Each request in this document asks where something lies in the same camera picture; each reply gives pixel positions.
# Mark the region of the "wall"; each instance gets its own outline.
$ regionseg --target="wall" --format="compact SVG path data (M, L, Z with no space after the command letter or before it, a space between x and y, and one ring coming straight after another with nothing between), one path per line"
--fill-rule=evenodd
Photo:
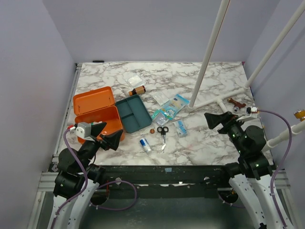
M221 0L43 0L77 62L201 62ZM279 0L231 0L212 61L245 61Z
M27 227L74 61L41 0L0 1L0 225Z
M248 77L301 2L302 0L280 1L251 51L249 58L246 60L245 72ZM299 108L305 108L304 22L305 13L290 30L251 86L255 102L259 107L278 112L291 125L298 123L293 112ZM276 137L286 129L283 121L270 114L262 114L262 120L269 139ZM305 132L293 138L292 147L285 162L285 169L292 186L292 195L299 209L303 226L305 226L304 138ZM286 147L287 142L283 142L272 150L276 162L280 161Z

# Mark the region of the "brown bottle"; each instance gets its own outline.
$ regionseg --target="brown bottle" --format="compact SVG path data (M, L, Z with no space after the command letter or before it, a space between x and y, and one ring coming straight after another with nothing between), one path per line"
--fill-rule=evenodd
M129 96L132 96L134 94L144 94L146 92L146 89L144 86L136 87L132 91L128 92Z

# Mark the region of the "orange plastic container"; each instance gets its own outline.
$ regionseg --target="orange plastic container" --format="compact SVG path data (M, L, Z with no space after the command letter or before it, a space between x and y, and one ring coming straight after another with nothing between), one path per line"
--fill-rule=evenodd
M101 132L103 135L110 135L123 129L119 112L114 106L115 100L111 87L103 87L97 90L77 94L73 97L74 113L76 114L75 123L86 122L106 122L107 125ZM78 137L80 143L85 140Z

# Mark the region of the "scissors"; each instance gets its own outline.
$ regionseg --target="scissors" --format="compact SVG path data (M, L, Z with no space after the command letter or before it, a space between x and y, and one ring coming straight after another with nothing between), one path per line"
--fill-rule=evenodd
M165 135L166 135L166 133L168 132L168 127L167 126L164 126L164 127L158 127L157 128L157 131L159 132L159 133L161 133L161 136L162 136L162 143L163 143L163 146L162 146L162 148L161 148L161 152L162 153L164 153L164 148L165 148L165 146L166 146L166 141L165 141Z

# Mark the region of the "marble table top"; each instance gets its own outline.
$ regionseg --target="marble table top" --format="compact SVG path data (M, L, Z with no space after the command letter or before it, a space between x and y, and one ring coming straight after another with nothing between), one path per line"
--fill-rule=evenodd
M196 83L201 63L176 63L176 62L106 62L106 63L83 63L75 94L110 86L115 101L128 97L129 87L125 79L129 76L138 75L145 80L146 93L141 98L152 115L161 107L153 99L152 95L162 91L168 98L180 94L190 99ZM212 62L209 63L205 78L201 85L195 103L231 90L237 89L246 81L244 68L241 62ZM250 90L247 95L240 94L233 99L253 105L254 100ZM233 105L224 101L229 111ZM174 124L168 122L169 132L166 134L166 147L161 153L162 140L157 132L150 134L150 129L157 128L153 123L142 130L132 134L125 133L125 139L120 142L117 151L99 150L96 155L97 165L224 165L237 162L238 152L229 141L227 135L220 135L217 129L210 130L204 113L223 113L217 104L201 107L193 112L188 112L186 107L181 110L175 120L182 119L186 125L188 135L179 137ZM244 108L237 113L244 113ZM75 114L70 109L67 125L74 124ZM246 122L242 127L249 125L262 127L260 119ZM145 135L152 151L146 153L139 143L141 135ZM67 135L70 145L79 149L74 135ZM66 146L60 143L60 151ZM265 153L269 162L272 163L270 151Z

